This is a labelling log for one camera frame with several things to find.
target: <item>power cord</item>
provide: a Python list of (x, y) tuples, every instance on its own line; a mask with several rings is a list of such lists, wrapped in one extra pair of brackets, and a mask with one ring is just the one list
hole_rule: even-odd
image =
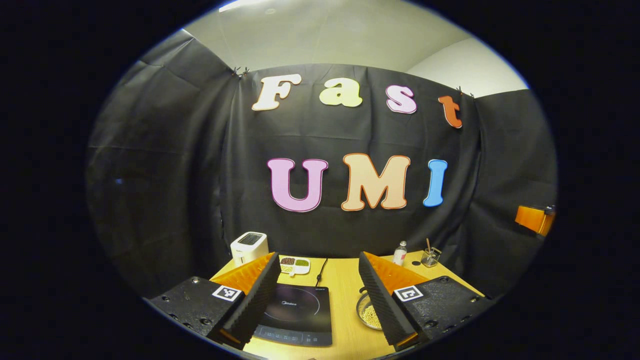
[(318, 274), (318, 276), (316, 276), (316, 286), (318, 286), (318, 284), (320, 283), (320, 280), (322, 279), (322, 271), (324, 270), (324, 266), (326, 265), (326, 262), (329, 260), (329, 258), (326, 258), (324, 260), (324, 264), (322, 264), (322, 268), (320, 269), (320, 274)]

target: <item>blue letter i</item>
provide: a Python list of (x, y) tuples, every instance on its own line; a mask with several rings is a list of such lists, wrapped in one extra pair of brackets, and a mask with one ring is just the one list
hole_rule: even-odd
[(422, 205), (430, 208), (442, 204), (442, 183), (444, 182), (444, 170), (447, 170), (447, 162), (444, 160), (429, 161), (431, 169), (431, 181), (429, 182), (429, 193)]

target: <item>white wall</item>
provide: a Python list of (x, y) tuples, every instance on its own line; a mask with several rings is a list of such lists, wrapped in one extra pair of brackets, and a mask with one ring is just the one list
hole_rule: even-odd
[(422, 60), (407, 73), (475, 97), (528, 88), (520, 75), (492, 49), (468, 38)]

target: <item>yellow letter a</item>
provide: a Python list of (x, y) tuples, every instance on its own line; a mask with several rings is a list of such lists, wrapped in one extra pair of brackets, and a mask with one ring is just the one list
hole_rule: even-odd
[(326, 105), (344, 105), (354, 108), (362, 104), (360, 97), (360, 84), (357, 81), (348, 78), (330, 79), (324, 83), (327, 89), (320, 93), (320, 101)]

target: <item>orange bracket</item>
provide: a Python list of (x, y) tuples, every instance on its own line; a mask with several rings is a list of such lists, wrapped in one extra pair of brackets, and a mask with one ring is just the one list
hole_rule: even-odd
[(516, 214), (516, 222), (537, 234), (546, 236), (556, 218), (556, 207), (547, 206), (545, 209), (519, 206)]

